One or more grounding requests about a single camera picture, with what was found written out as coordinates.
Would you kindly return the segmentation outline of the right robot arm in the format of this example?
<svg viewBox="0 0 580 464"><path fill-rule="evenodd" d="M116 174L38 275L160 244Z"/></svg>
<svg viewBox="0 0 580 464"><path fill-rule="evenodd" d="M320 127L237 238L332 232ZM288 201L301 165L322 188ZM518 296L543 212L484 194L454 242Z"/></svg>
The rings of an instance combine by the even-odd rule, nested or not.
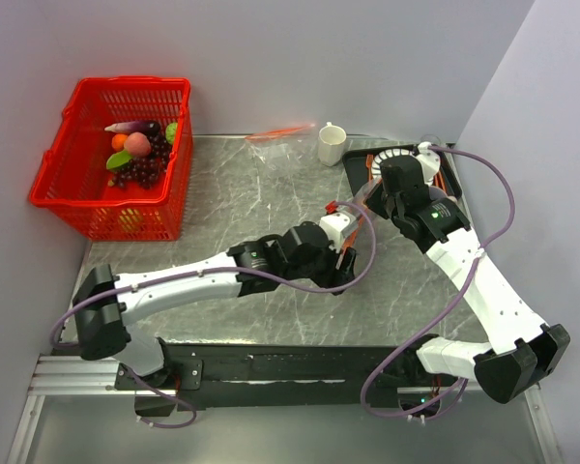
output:
<svg viewBox="0 0 580 464"><path fill-rule="evenodd" d="M560 324L549 325L513 290L485 253L470 221L450 198L434 198L421 162L385 159L368 208L389 219L461 292L487 335L485 343L428 337L403 363L405 377L425 385L436 374L478 382L506 404L550 375L570 343Z"/></svg>

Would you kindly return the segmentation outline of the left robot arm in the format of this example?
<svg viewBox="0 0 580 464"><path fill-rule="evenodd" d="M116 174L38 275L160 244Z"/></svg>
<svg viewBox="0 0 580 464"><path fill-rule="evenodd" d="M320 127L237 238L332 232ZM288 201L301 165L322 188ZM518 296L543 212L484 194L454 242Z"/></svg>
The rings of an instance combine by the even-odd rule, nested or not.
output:
<svg viewBox="0 0 580 464"><path fill-rule="evenodd" d="M114 358L147 386L158 389L172 377L164 342L143 334L138 322L181 305L273 292L283 280L309 279L340 294L354 275L356 251L336 248L314 222L232 246L208 259L148 274L116 275L107 265L83 279L74 305L79 354L85 361Z"/></svg>

